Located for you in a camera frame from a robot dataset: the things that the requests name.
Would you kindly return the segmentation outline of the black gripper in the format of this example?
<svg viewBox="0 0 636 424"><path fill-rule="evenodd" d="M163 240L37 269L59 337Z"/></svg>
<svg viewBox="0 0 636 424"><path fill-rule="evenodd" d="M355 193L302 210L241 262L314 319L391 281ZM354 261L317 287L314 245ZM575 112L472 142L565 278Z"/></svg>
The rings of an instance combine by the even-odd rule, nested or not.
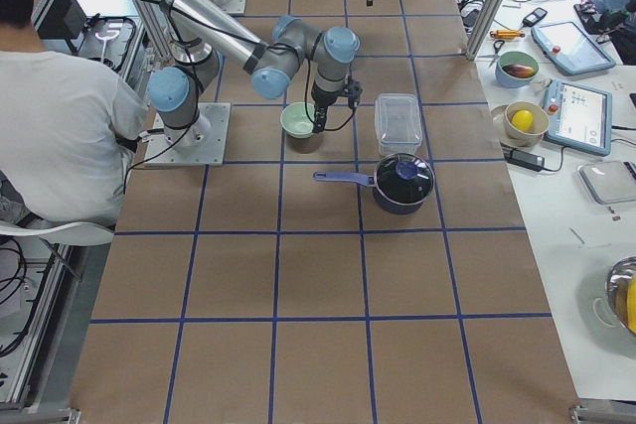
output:
<svg viewBox="0 0 636 424"><path fill-rule="evenodd" d="M332 81L322 76L314 78L311 88L311 97L314 103L314 133L325 131L328 107L334 104L339 97L345 95L347 87L348 79L346 77L337 81Z"/></svg>

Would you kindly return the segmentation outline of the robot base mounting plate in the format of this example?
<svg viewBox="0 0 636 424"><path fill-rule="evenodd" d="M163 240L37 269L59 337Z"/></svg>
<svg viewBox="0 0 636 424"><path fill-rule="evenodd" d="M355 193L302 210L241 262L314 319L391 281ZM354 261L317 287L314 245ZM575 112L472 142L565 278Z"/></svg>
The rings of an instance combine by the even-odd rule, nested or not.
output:
<svg viewBox="0 0 636 424"><path fill-rule="evenodd" d="M188 130L165 129L158 113L144 160L150 167L222 166L232 106L228 102L200 102L199 118Z"/></svg>

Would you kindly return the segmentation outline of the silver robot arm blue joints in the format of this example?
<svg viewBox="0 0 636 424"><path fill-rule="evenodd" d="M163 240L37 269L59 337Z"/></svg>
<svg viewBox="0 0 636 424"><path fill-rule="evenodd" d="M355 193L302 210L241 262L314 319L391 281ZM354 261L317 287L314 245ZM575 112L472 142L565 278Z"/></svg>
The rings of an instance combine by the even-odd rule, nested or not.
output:
<svg viewBox="0 0 636 424"><path fill-rule="evenodd" d="M308 62L305 96L311 97L316 76L337 81L349 78L350 65L360 46L358 36L346 27L322 31L299 18L282 16L267 43L211 0L139 0L156 4L177 34L189 33L249 74L252 88L262 97L281 96L305 62Z"/></svg>

